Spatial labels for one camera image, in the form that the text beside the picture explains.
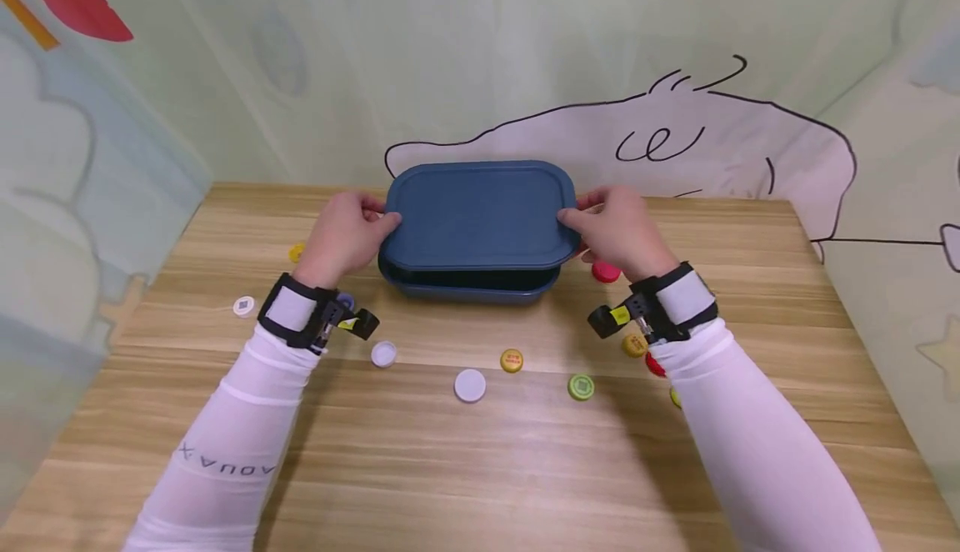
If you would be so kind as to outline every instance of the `white bottle cap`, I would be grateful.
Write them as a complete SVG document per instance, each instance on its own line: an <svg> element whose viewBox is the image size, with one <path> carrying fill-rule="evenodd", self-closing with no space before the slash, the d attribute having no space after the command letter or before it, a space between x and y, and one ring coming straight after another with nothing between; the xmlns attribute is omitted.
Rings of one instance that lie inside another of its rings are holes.
<svg viewBox="0 0 960 552"><path fill-rule="evenodd" d="M453 392L463 402L473 404L487 392L487 380L477 369L462 370L453 382Z"/></svg>
<svg viewBox="0 0 960 552"><path fill-rule="evenodd" d="M233 302L233 313L238 317L247 317L250 316L250 313L253 312L254 308L257 307L257 300L250 297L250 295L244 295L242 298L238 298Z"/></svg>
<svg viewBox="0 0 960 552"><path fill-rule="evenodd" d="M370 359L380 369L390 367L397 361L397 346L390 342L378 342L370 351Z"/></svg>

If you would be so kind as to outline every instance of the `white arm sleeve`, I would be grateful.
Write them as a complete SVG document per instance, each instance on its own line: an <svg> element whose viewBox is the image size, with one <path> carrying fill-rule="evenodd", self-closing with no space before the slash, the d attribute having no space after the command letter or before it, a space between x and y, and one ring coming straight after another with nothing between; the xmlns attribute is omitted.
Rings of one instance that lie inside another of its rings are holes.
<svg viewBox="0 0 960 552"><path fill-rule="evenodd" d="M124 552L248 552L320 357L260 325L147 498Z"/></svg>
<svg viewBox="0 0 960 552"><path fill-rule="evenodd" d="M838 466L722 319L655 345L745 552L879 551Z"/></svg>

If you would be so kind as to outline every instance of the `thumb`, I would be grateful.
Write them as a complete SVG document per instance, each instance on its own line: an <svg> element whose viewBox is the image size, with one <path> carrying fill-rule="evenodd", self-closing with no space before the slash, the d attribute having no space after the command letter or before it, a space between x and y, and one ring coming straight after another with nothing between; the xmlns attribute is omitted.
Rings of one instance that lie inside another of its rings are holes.
<svg viewBox="0 0 960 552"><path fill-rule="evenodd" d="M393 230L399 226L402 220L403 217L400 217L399 212L387 212L372 224L373 232L382 240L382 238L386 238L393 233Z"/></svg>
<svg viewBox="0 0 960 552"><path fill-rule="evenodd" d="M593 213L583 212L575 208L564 208L557 212L558 221L581 235L586 235L590 222L595 221L595 219L596 215L593 215Z"/></svg>

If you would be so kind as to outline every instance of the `yellow bottle cap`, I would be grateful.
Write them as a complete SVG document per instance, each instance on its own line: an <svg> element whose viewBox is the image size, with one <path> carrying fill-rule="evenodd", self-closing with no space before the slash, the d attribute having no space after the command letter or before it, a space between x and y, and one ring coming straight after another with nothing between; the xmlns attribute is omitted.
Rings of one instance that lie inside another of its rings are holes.
<svg viewBox="0 0 960 552"><path fill-rule="evenodd" d="M290 262L298 263L299 257L301 257L301 254L303 254L304 248L305 246L303 243L297 243L296 246L290 248L289 253L287 253L287 256L290 258Z"/></svg>
<svg viewBox="0 0 960 552"><path fill-rule="evenodd" d="M507 373L516 373L523 368L523 354L520 354L518 349L504 350L503 354L500 354L500 368Z"/></svg>
<svg viewBox="0 0 960 552"><path fill-rule="evenodd" d="M570 377L570 380L567 382L567 391L570 393L571 398L575 400L589 400L590 396L593 396L593 379L590 379L588 375L585 374L576 374Z"/></svg>
<svg viewBox="0 0 960 552"><path fill-rule="evenodd" d="M620 343L620 348L631 358L642 358L643 355L647 353L647 339L642 335L631 333L623 338L623 343Z"/></svg>

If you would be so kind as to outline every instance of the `red bottle cap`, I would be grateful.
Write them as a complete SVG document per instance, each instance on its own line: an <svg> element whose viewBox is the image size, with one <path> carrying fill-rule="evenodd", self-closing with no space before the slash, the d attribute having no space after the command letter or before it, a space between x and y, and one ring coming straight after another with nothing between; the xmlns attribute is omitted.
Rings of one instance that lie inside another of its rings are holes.
<svg viewBox="0 0 960 552"><path fill-rule="evenodd" d="M647 369L650 369L650 373L657 375L658 377L665 377L666 371L663 370L663 367L659 366L659 363L654 360L654 355L647 352L643 355L647 362Z"/></svg>
<svg viewBox="0 0 960 552"><path fill-rule="evenodd" d="M620 269L606 262L594 262L592 272L593 278L601 283L612 283L620 279Z"/></svg>

